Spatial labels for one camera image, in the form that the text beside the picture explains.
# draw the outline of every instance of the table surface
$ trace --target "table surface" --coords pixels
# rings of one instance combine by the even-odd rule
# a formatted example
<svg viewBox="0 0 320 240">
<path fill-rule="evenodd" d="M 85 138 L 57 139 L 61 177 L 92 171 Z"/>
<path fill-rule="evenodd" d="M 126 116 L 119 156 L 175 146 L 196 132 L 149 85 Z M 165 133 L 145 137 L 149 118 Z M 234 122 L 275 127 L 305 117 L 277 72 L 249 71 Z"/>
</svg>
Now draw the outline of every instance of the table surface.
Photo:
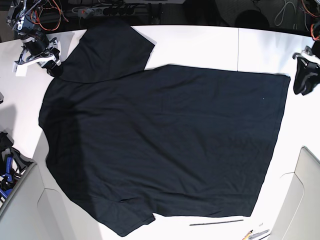
<svg viewBox="0 0 320 240">
<path fill-rule="evenodd" d="M 163 217 L 130 233 L 126 239 L 239 239 L 263 223 L 263 229 L 272 228 L 289 188 L 302 146 L 320 156 L 320 87 L 306 96 L 293 92 L 297 62 L 292 55 L 306 45 L 312 47 L 310 37 L 280 32 L 215 27 L 215 26 L 136 26 L 136 31 L 156 46 L 146 65 L 152 69 L 167 64 L 221 69 L 240 72 L 286 74 L 291 77 L 284 116 L 268 168 L 265 182 L 251 217 Z M 49 35 L 57 37 L 62 49 L 61 60 L 79 43 L 85 30 Z M 13 61 L 19 58 L 20 40 L 0 43 L 0 92 L 4 103 L 0 105 L 0 131 L 7 131 L 14 146 L 39 166 L 45 188 L 62 194 L 67 214 L 76 239 L 120 239 L 106 226 L 96 222 L 80 207 L 72 203 L 61 191 L 46 167 L 48 143 L 38 126 L 39 110 L 45 91 L 52 80 L 37 65 L 28 68 L 26 77 L 15 77 Z M 189 226 L 228 220 L 244 221 L 217 225 Z"/>
</svg>

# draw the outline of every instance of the black t-shirt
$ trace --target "black t-shirt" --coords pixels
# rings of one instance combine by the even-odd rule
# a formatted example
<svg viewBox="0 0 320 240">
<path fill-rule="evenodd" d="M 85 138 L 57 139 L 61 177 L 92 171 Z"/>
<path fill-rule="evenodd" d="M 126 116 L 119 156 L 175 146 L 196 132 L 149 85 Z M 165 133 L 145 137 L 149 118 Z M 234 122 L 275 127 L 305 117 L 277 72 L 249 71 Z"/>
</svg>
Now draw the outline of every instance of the black t-shirt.
<svg viewBox="0 0 320 240">
<path fill-rule="evenodd" d="M 43 99 L 47 167 L 120 236 L 163 216 L 250 216 L 290 79 L 166 65 L 118 20 L 89 29 Z"/>
</svg>

